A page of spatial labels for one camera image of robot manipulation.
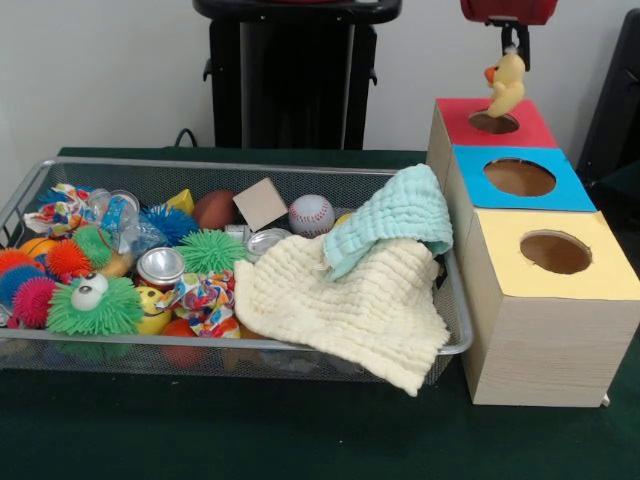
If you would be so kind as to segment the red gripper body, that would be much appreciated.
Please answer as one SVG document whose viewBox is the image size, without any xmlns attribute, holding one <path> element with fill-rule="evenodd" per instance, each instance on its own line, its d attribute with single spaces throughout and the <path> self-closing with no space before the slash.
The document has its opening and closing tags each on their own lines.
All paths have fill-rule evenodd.
<svg viewBox="0 0 640 480">
<path fill-rule="evenodd" d="M 525 26 L 545 25 L 557 0 L 461 0 L 464 17 L 472 22 L 497 24 L 513 21 Z"/>
</svg>

